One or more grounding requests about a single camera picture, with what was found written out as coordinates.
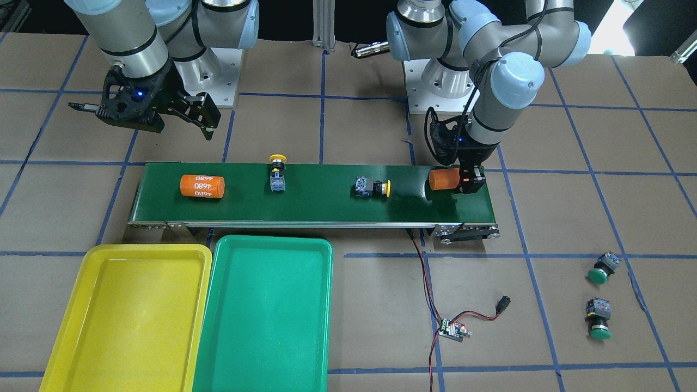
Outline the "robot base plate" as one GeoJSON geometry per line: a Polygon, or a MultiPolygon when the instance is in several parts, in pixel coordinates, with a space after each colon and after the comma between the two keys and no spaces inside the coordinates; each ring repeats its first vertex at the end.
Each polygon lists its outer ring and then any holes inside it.
{"type": "Polygon", "coordinates": [[[207,48],[200,57],[174,65],[191,96],[206,92],[219,109],[234,109],[244,50],[207,48]]]}
{"type": "Polygon", "coordinates": [[[452,69],[440,59],[404,60],[402,65],[411,114],[425,114],[429,107],[438,114],[461,114],[474,91],[468,69],[452,69]]]}

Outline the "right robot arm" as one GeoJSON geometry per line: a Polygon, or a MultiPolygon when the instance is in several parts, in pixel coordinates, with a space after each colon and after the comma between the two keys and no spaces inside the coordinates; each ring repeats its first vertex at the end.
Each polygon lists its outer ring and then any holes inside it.
{"type": "Polygon", "coordinates": [[[101,100],[71,102],[107,125],[160,133],[175,116],[211,140],[259,33],[257,1],[68,1],[109,62],[101,100]]]}

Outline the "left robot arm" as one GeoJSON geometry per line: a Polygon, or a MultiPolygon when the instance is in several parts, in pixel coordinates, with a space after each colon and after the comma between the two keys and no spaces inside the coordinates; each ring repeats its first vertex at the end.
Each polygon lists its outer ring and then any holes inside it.
{"type": "Polygon", "coordinates": [[[425,111],[425,141],[441,168],[429,174],[434,191],[471,194],[486,182],[482,164],[536,98],[545,70],[580,62],[589,27],[574,18],[572,1],[527,1],[526,22],[503,25],[478,1],[400,1],[386,21],[396,60],[425,60],[420,89],[441,100],[463,99],[455,116],[425,111]]]}

